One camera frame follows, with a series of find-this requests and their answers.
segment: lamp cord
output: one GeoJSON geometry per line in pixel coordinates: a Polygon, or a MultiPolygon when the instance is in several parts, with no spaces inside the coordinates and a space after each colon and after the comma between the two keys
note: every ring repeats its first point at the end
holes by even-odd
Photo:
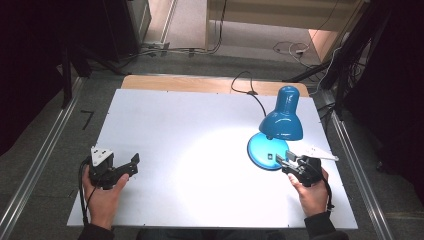
{"type": "Polygon", "coordinates": [[[261,108],[262,108],[262,111],[263,111],[263,113],[264,113],[264,116],[266,117],[266,111],[265,111],[265,108],[264,108],[264,106],[262,105],[262,103],[261,103],[261,101],[259,101],[259,99],[255,96],[255,95],[258,95],[258,93],[257,92],[255,92],[255,90],[253,89],[253,79],[252,79],[252,73],[250,73],[249,71],[243,71],[243,72],[241,72],[241,73],[239,73],[234,79],[233,79],[233,81],[231,82],[231,90],[233,90],[233,91],[235,91],[235,92],[238,92],[238,93],[245,93],[245,94],[247,94],[247,95],[250,95],[250,96],[252,96],[258,103],[259,103],[259,105],[261,106],[261,108]],[[243,73],[248,73],[249,75],[250,75],[250,89],[251,89],[251,91],[249,91],[249,92],[245,92],[245,91],[240,91],[240,90],[237,90],[237,89],[235,89],[234,87],[233,87],[233,85],[234,85],[234,82],[243,74],[243,73]]]}

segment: lamp base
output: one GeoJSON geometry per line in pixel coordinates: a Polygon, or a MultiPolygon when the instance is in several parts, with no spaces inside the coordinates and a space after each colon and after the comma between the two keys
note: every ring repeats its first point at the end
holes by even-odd
{"type": "Polygon", "coordinates": [[[273,138],[269,140],[259,132],[253,135],[247,144],[247,153],[256,166],[265,170],[279,170],[281,165],[276,161],[276,155],[286,158],[289,150],[285,140],[273,138]]]}

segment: gray carpet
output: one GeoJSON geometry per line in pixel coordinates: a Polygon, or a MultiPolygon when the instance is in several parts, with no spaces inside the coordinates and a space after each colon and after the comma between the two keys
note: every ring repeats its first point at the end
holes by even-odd
{"type": "MultiPolygon", "coordinates": [[[[116,76],[95,65],[90,79],[84,80],[80,98],[60,136],[46,167],[38,180],[9,239],[76,239],[81,228],[70,228],[66,222],[74,203],[80,162],[89,154],[91,146],[102,128],[115,89],[120,88],[123,76],[116,76]],[[93,118],[83,130],[87,114],[93,118]]],[[[235,77],[242,71],[250,71],[256,79],[281,80],[303,72],[304,67],[295,63],[258,61],[224,56],[187,55],[170,53],[165,57],[141,56],[124,69],[133,74],[181,74],[197,76],[235,77]]],[[[39,114],[14,147],[0,157],[0,210],[3,212],[23,176],[35,158],[60,110],[62,94],[58,94],[39,114]]],[[[319,95],[314,96],[317,107],[325,105],[319,95]]],[[[391,214],[388,222],[395,239],[420,239],[424,234],[422,218],[411,218],[413,213],[423,212],[411,184],[397,175],[375,171],[378,162],[366,130],[357,124],[348,112],[344,113],[352,141],[365,169],[372,188],[385,213],[391,214]]],[[[377,239],[373,224],[363,203],[352,171],[345,161],[344,151],[331,122],[327,136],[333,153],[340,157],[339,171],[350,196],[351,205],[359,225],[358,230],[347,231],[351,239],[377,239]]],[[[287,239],[307,239],[304,229],[284,230],[287,239]]],[[[135,239],[138,229],[117,228],[116,239],[135,239]]]]}

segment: white table surface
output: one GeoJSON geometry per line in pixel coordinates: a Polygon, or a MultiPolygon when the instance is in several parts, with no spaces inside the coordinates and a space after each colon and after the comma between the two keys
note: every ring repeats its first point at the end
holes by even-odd
{"type": "MultiPolygon", "coordinates": [[[[258,96],[269,113],[275,96],[258,96]]],[[[297,108],[304,138],[331,153],[311,98],[297,108]]],[[[118,89],[96,146],[114,151],[114,166],[140,154],[139,172],[122,191],[115,226],[303,228],[298,195],[281,171],[258,168],[247,142],[264,118],[248,95],[118,89]]],[[[357,223],[334,161],[323,160],[336,206],[336,228],[357,223]]],[[[68,226],[81,226],[79,196],[68,226]]]]}

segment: blue desk lamp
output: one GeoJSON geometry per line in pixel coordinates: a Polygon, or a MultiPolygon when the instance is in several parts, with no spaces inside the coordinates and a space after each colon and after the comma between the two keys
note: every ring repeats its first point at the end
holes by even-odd
{"type": "Polygon", "coordinates": [[[274,111],[270,112],[247,144],[250,159],[266,170],[281,169],[276,155],[285,157],[289,147],[287,141],[303,138],[302,124],[296,115],[299,90],[293,86],[280,88],[274,111]]]}

